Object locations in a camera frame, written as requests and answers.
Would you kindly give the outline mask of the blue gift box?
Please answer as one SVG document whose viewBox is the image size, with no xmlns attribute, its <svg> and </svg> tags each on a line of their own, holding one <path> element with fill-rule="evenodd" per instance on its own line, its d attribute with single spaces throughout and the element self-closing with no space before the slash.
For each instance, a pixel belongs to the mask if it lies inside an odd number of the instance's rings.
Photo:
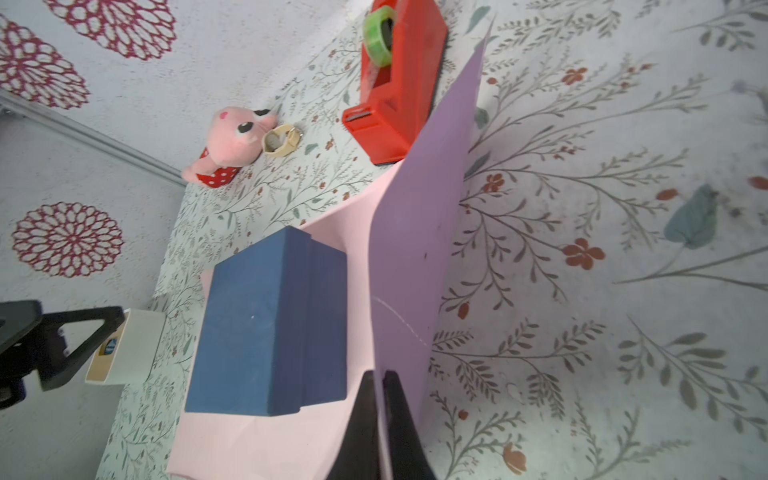
<svg viewBox="0 0 768 480">
<path fill-rule="evenodd" d="M 346 254 L 287 227 L 218 263 L 186 411 L 274 417 L 346 396 Z"/>
</svg>

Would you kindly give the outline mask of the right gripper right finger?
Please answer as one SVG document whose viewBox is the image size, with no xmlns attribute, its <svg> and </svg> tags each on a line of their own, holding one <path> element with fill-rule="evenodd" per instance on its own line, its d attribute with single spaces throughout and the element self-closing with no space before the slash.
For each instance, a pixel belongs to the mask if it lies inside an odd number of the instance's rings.
<svg viewBox="0 0 768 480">
<path fill-rule="evenodd" d="M 395 480 L 435 480 L 424 454 L 400 378 L 388 370 L 383 379 L 392 475 Z"/>
</svg>

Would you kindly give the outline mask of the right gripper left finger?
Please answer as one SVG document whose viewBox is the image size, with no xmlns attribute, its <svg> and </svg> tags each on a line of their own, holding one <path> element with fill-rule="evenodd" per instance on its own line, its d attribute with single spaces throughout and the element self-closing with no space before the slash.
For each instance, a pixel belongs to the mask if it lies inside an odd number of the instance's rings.
<svg viewBox="0 0 768 480">
<path fill-rule="evenodd" d="M 327 480 L 379 480 L 379 435 L 374 373 L 363 374 L 338 455 Z"/>
</svg>

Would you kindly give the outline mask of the pink wrapping paper sheet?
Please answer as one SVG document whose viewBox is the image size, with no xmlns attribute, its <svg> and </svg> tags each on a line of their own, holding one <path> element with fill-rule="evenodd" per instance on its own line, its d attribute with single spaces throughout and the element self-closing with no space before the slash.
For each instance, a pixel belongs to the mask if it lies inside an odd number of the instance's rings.
<svg viewBox="0 0 768 480">
<path fill-rule="evenodd" d="M 390 463 L 383 379 L 395 371 L 417 423 L 449 264 L 486 45 L 479 42 L 406 157 L 300 228 L 347 256 L 347 396 L 274 417 L 191 413 L 167 471 L 184 479 L 326 479 L 363 374 L 374 373 L 380 479 Z"/>
</svg>

